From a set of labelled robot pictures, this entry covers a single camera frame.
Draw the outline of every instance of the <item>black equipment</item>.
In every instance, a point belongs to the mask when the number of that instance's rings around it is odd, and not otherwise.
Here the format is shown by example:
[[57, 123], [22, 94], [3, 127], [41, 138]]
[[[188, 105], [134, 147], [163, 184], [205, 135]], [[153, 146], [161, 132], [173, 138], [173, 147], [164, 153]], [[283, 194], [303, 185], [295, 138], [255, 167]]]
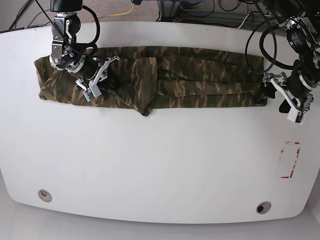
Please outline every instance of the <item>black equipment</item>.
[[[132, 0], [133, 4], [140, 5], [142, 0]], [[302, 124], [306, 112], [310, 110], [313, 101], [311, 91], [318, 87], [320, 82], [320, 1], [318, 0], [252, 0], [259, 12], [263, 11], [259, 4], [264, 6], [274, 16], [277, 25], [271, 26], [268, 19], [268, 29], [260, 39], [260, 49], [265, 58], [276, 66], [291, 70], [291, 76], [282, 72], [279, 75], [265, 73], [264, 98], [275, 98], [279, 91], [285, 100], [280, 106], [280, 112], [289, 113], [288, 119]], [[89, 11], [96, 24], [96, 36], [90, 43], [77, 43], [76, 33], [81, 23], [77, 11]], [[119, 60], [119, 57], [101, 58], [94, 56], [97, 51], [96, 42], [100, 36], [100, 24], [97, 15], [83, 0], [51, 0], [50, 11], [56, 12], [52, 33], [52, 54], [50, 62], [58, 70], [67, 70], [79, 76], [76, 81], [78, 87], [88, 101], [101, 95], [98, 84], [105, 81], [110, 88], [120, 87], [119, 81], [109, 69], [109, 64]], [[266, 36], [271, 32], [276, 48], [274, 31], [283, 28], [292, 49], [299, 54], [293, 65], [283, 64], [273, 59], [264, 49]]]

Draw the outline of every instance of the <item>circular grommet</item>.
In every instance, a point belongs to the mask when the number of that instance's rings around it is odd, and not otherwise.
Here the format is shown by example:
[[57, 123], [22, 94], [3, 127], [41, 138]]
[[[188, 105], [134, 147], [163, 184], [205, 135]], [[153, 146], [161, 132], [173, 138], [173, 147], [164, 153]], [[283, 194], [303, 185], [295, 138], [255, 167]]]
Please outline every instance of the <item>circular grommet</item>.
[[52, 201], [51, 194], [49, 192], [47, 192], [46, 190], [43, 190], [43, 189], [39, 190], [38, 196], [42, 201], [44, 201], [46, 203], [50, 203]]
[[271, 209], [271, 203], [268, 201], [265, 201], [256, 207], [256, 212], [258, 214], [266, 214], [267, 212], [269, 212], [270, 209]]

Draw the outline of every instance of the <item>yellow cable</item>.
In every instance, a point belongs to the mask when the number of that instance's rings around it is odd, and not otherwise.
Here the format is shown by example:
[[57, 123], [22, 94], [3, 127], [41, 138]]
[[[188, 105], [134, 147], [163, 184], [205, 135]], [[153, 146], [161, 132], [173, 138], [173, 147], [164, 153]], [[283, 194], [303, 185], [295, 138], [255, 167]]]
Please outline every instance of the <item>yellow cable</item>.
[[100, 16], [98, 17], [98, 19], [103, 19], [103, 18], [108, 18], [108, 17], [116, 17], [116, 16], [121, 16], [121, 15], [126, 15], [129, 14], [133, 11], [133, 9], [135, 8], [135, 5], [132, 5], [132, 8], [130, 11], [124, 12], [124, 13], [118, 13], [118, 14], [111, 14], [111, 15], [107, 15], [107, 16]]

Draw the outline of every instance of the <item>white table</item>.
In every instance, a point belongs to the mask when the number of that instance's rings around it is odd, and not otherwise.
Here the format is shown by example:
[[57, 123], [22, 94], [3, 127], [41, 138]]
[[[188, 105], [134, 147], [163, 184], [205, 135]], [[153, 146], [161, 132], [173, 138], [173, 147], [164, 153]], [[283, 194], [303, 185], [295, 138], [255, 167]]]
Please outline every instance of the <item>white table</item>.
[[[103, 22], [98, 46], [243, 53], [250, 33]], [[94, 24], [83, 24], [78, 41], [89, 42], [94, 34]], [[259, 37], [250, 54], [261, 54]], [[285, 38], [277, 39], [277, 60], [292, 64], [297, 55]], [[186, 224], [290, 218], [304, 209], [320, 168], [318, 92], [303, 126], [279, 113], [280, 94], [267, 107], [157, 109], [150, 117], [43, 101], [33, 62], [50, 54], [51, 41], [50, 27], [0, 35], [0, 168], [16, 202], [98, 218]], [[265, 48], [273, 50], [269, 37]], [[290, 175], [298, 147], [292, 178], [281, 178]], [[52, 195], [50, 203], [38, 197], [41, 189]], [[258, 214], [256, 207], [266, 201], [272, 208]]]

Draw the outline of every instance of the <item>camouflage shirt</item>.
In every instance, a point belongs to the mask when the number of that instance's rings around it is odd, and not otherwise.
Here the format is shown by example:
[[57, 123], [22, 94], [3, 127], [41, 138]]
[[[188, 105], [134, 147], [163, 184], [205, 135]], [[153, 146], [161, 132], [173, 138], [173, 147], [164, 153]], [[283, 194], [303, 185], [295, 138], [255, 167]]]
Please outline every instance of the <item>camouflage shirt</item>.
[[[100, 85], [102, 95], [87, 102], [75, 87], [77, 76], [35, 61], [40, 98], [78, 106], [135, 109], [252, 107], [261, 98], [263, 75], [246, 67], [245, 55], [191, 47], [138, 46], [100, 48], [99, 57], [119, 56], [110, 65], [118, 89]], [[252, 68], [264, 69], [264, 58], [248, 56]]]

